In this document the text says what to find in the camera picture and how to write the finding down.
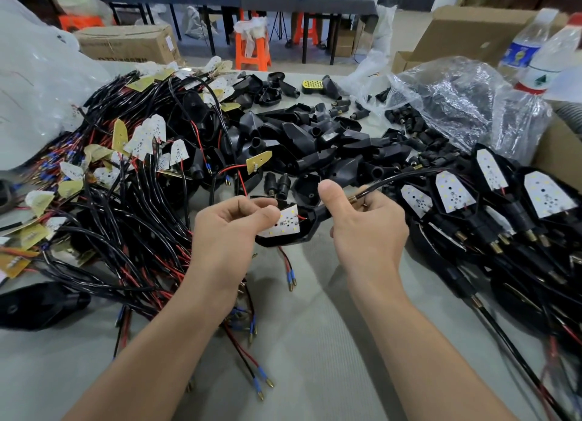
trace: gray table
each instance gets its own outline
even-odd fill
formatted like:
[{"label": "gray table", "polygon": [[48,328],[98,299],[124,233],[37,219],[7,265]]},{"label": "gray table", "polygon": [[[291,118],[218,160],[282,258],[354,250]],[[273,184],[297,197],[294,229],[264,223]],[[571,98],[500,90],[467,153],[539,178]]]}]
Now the gray table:
[{"label": "gray table", "polygon": [[149,20],[153,23],[153,17],[151,11],[149,10],[148,3],[168,3],[170,6],[170,11],[172,13],[172,19],[176,27],[176,34],[178,35],[178,40],[181,40],[180,30],[178,28],[178,22],[176,20],[176,15],[174,12],[174,4],[188,4],[188,5],[199,5],[204,9],[205,22],[208,29],[208,41],[210,44],[210,50],[212,55],[215,54],[214,49],[214,38],[212,36],[212,30],[210,28],[210,19],[208,14],[212,12],[208,8],[209,5],[221,6],[221,7],[237,7],[244,10],[257,10],[262,12],[303,12],[303,56],[302,63],[307,62],[307,28],[309,27],[309,19],[316,15],[317,17],[322,17],[324,19],[330,19],[330,29],[333,26],[335,29],[333,33],[328,35],[328,39],[332,40],[331,47],[331,59],[329,63],[333,65],[335,61],[335,50],[338,43],[338,32],[339,24],[337,23],[342,14],[355,14],[360,15],[361,19],[366,23],[365,30],[368,32],[373,32],[378,20],[378,15],[376,12],[376,4],[373,0],[102,0],[109,3],[113,9],[114,17],[116,17],[115,8],[116,7],[135,7],[140,10],[142,15],[142,20],[144,24],[147,24],[146,11],[143,8],[142,3],[145,4],[145,9],[149,13]]},{"label": "gray table", "polygon": [[[104,66],[115,74],[132,68],[128,63],[106,62]],[[267,75],[256,74],[262,79]],[[294,86],[315,78],[286,74],[286,81]],[[319,95],[302,95],[298,100],[283,98],[277,108],[322,101],[329,104],[329,99]],[[380,136],[386,129],[384,122],[368,117],[361,124],[365,133]],[[260,184],[253,194],[262,188]],[[216,199],[231,195],[232,187],[222,186]],[[199,190],[191,206],[199,210],[207,203],[208,193]],[[0,226],[14,219],[0,216]],[[236,351],[217,332],[196,367],[195,389],[184,395],[175,421],[406,421],[374,340],[349,297],[345,273],[329,237],[331,225],[328,220],[310,242],[285,248],[297,277],[293,292],[287,289],[283,260],[277,251],[256,246],[258,256],[248,279],[257,310],[258,337],[250,352],[275,382],[274,389],[263,389],[265,401],[258,401]],[[414,248],[407,247],[400,262],[400,276],[414,305],[518,419],[543,421],[542,406],[519,369],[479,317],[455,298],[422,260]],[[25,273],[0,291],[40,279]],[[546,362],[542,342],[499,309],[486,293],[486,282],[476,284],[485,291],[481,296],[503,330],[539,374]],[[0,330],[2,421],[60,419],[110,364],[118,312],[119,305],[94,299],[86,310],[53,328],[40,332]],[[133,335],[145,324],[143,318],[134,316]],[[569,409],[567,396],[554,388],[555,383],[547,380],[545,384]]]}]

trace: cardboard flap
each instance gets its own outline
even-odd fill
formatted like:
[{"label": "cardboard flap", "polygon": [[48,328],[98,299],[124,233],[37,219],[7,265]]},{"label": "cardboard flap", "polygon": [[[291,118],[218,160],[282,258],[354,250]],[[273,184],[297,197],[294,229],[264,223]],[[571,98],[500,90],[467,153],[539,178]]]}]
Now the cardboard flap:
[{"label": "cardboard flap", "polygon": [[556,114],[540,140],[532,166],[556,176],[582,193],[582,142]]},{"label": "cardboard flap", "polygon": [[[513,38],[538,12],[505,8],[445,5],[433,12],[433,20],[409,60],[427,62],[447,56],[465,56],[496,67]],[[558,14],[557,28],[567,16]]]}]

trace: bottle label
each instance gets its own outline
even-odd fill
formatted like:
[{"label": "bottle label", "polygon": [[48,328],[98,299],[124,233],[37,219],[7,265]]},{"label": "bottle label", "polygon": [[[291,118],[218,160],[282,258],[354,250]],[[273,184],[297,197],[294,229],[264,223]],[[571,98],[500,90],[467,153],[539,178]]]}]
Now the bottle label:
[{"label": "bottle label", "polygon": [[530,65],[520,78],[519,83],[533,90],[545,91],[558,74],[560,74],[560,71],[536,69]]},{"label": "bottle label", "polygon": [[512,42],[505,55],[501,59],[501,64],[508,67],[524,68],[530,64],[531,58],[540,47],[530,47],[517,42]]}]

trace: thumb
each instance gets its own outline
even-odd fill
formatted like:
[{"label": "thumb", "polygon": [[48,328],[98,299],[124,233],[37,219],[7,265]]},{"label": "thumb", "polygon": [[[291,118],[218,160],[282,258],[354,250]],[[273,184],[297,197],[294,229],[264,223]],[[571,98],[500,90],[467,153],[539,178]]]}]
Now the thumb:
[{"label": "thumb", "polygon": [[253,212],[251,215],[236,220],[236,222],[245,231],[249,231],[255,236],[261,231],[275,226],[275,223],[279,221],[279,217],[281,217],[279,208],[268,205],[265,208]]},{"label": "thumb", "polygon": [[317,191],[319,192],[319,198],[334,218],[344,217],[354,210],[348,202],[342,187],[336,182],[329,179],[322,180],[319,182]]}]

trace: right hand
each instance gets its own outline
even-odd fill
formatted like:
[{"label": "right hand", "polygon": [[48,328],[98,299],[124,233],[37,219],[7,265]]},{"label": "right hand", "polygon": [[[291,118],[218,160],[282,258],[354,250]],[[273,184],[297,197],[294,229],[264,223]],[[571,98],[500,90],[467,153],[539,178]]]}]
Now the right hand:
[{"label": "right hand", "polygon": [[409,233],[404,210],[379,191],[352,205],[331,180],[320,182],[318,192],[333,217],[331,237],[356,302],[386,294],[406,297],[398,273]]}]

